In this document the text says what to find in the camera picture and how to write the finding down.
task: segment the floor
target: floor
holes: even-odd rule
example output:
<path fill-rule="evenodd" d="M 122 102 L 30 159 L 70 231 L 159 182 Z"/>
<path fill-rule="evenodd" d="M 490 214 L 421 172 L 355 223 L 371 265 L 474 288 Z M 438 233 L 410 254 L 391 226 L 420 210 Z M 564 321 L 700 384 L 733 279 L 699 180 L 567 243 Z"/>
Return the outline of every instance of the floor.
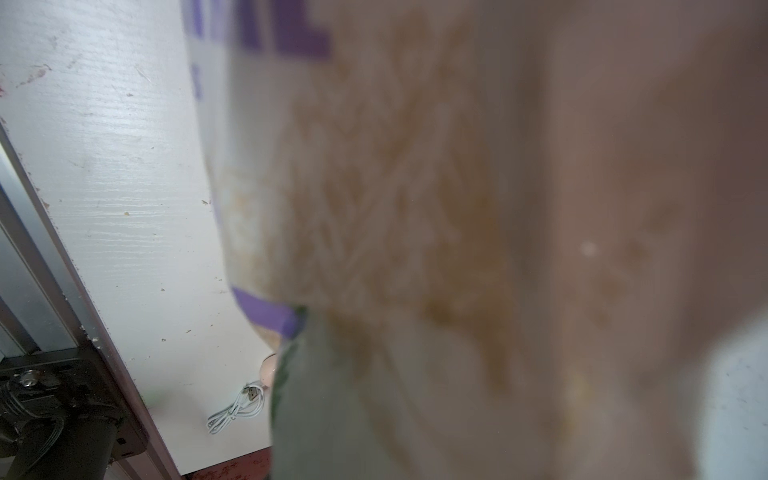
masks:
<path fill-rule="evenodd" d="M 270 472 L 272 448 L 243 455 L 187 475 L 187 480 L 264 480 Z"/>

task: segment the metal frame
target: metal frame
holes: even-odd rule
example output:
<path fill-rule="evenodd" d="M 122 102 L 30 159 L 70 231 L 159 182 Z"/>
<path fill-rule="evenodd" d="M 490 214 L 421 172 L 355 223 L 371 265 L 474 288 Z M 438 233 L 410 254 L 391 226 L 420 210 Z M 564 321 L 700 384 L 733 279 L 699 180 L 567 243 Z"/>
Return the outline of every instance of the metal frame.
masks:
<path fill-rule="evenodd" d="M 26 273 L 21 275 L 28 274 L 34 280 L 34 285 L 28 285 L 37 286 L 36 301 L 45 301 L 58 320 L 58 325 L 48 325 L 47 329 L 35 332 L 28 328 L 31 322 L 29 318 L 20 317 L 18 313 L 9 315 L 9 312 L 14 312 L 12 306 L 5 306 L 5 309 L 0 306 L 0 349 L 5 346 L 9 349 L 8 354 L 32 353 L 29 351 L 34 349 L 30 337 L 35 346 L 43 351 L 58 346 L 57 341 L 66 343 L 62 338 L 69 338 L 71 346 L 92 343 L 149 436 L 145 454 L 120 462 L 126 465 L 124 470 L 136 472 L 135 465 L 146 463 L 146 458 L 153 465 L 151 470 L 157 469 L 159 477 L 143 468 L 147 474 L 142 472 L 141 477 L 136 478 L 178 480 L 180 475 L 176 465 L 2 127 L 0 147 L 0 242 L 7 240 L 12 245 L 17 258 L 23 260 Z M 7 245 L 3 251 L 10 252 Z M 0 262 L 5 262 L 2 252 Z M 13 350 L 11 342 L 16 344 L 18 351 Z"/>
<path fill-rule="evenodd" d="M 0 212 L 7 210 L 4 200 L 4 196 L 0 196 Z M 17 251 L 16 242 L 6 230 L 5 221 L 11 220 L 9 218 L 11 215 L 12 212 L 7 211 L 0 214 L 0 230 L 3 230 L 0 231 L 0 297 L 12 313 L 12 317 L 15 317 L 17 323 L 23 326 L 40 350 L 52 352 L 74 348 L 76 343 L 70 335 L 70 329 L 65 326 L 54 309 L 54 302 L 50 301 L 50 297 L 38 285 L 36 275 L 29 269 L 25 258 Z M 10 321 L 12 317 L 4 316 L 3 320 Z M 11 335 L 18 332 L 18 329 L 8 328 L 8 325 L 4 327 Z M 11 356 L 5 351 L 3 353 L 5 356 Z"/>

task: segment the screw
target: screw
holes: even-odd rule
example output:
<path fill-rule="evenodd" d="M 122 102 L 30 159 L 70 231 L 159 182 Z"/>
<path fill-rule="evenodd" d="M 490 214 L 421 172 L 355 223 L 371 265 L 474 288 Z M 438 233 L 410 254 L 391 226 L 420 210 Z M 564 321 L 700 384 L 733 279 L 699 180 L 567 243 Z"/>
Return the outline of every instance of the screw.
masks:
<path fill-rule="evenodd" d="M 33 387 L 40 381 L 40 372 L 37 370 L 27 370 L 18 377 L 18 382 L 26 389 Z"/>

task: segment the white cable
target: white cable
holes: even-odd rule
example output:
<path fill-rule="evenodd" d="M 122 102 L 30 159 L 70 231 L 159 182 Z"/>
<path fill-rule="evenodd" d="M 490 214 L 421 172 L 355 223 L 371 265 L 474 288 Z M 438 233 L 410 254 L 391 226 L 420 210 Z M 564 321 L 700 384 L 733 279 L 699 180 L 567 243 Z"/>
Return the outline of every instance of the white cable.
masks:
<path fill-rule="evenodd" d="M 208 417 L 208 433 L 216 435 L 237 417 L 249 419 L 259 415 L 264 407 L 265 388 L 260 380 L 246 384 L 237 393 L 232 405 Z"/>

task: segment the stain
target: stain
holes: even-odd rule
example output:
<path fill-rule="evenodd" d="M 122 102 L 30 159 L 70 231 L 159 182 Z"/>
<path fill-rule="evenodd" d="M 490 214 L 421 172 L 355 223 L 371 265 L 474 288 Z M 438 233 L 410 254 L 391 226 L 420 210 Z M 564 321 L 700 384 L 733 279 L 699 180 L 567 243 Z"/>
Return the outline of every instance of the stain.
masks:
<path fill-rule="evenodd" d="M 141 69 L 139 68 L 139 66 L 138 66 L 138 65 L 134 65 L 134 68 L 136 69 L 136 71 L 138 72 L 138 74 L 139 74 L 139 75 L 141 75 L 141 77 L 142 77 L 144 80 L 148 81 L 150 84 L 152 83 L 152 80 L 150 80 L 150 79 L 149 79 L 149 77 L 148 77 L 147 75 L 145 75 L 145 74 L 144 74 L 144 72 L 142 72 L 142 71 L 141 71 Z"/>
<path fill-rule="evenodd" d="M 45 74 L 51 71 L 51 67 L 48 67 L 46 64 L 43 64 L 41 67 L 38 67 L 37 71 L 33 74 L 30 74 L 29 77 L 22 83 L 16 85 L 16 88 L 21 87 L 22 85 L 31 84 L 33 81 L 43 78 Z"/>
<path fill-rule="evenodd" d="M 85 168 L 85 165 L 84 165 L 84 164 L 83 164 L 83 165 L 80 165 L 80 164 L 78 164 L 78 163 L 76 163 L 76 162 L 73 162 L 73 161 L 71 161 L 71 160 L 69 160 L 69 159 L 67 159 L 67 162 L 69 162 L 70 164 L 72 164 L 72 165 L 74 165 L 74 166 L 76 166 L 76 167 L 78 167 L 78 168 Z"/>
<path fill-rule="evenodd" d="M 72 60 L 69 63 L 67 63 L 67 68 L 71 69 L 72 67 L 74 67 L 74 65 L 76 63 L 78 63 L 78 60 L 80 60 L 81 58 L 83 58 L 83 54 L 82 53 L 80 53 L 77 56 L 75 56 L 74 58 L 72 58 Z"/>

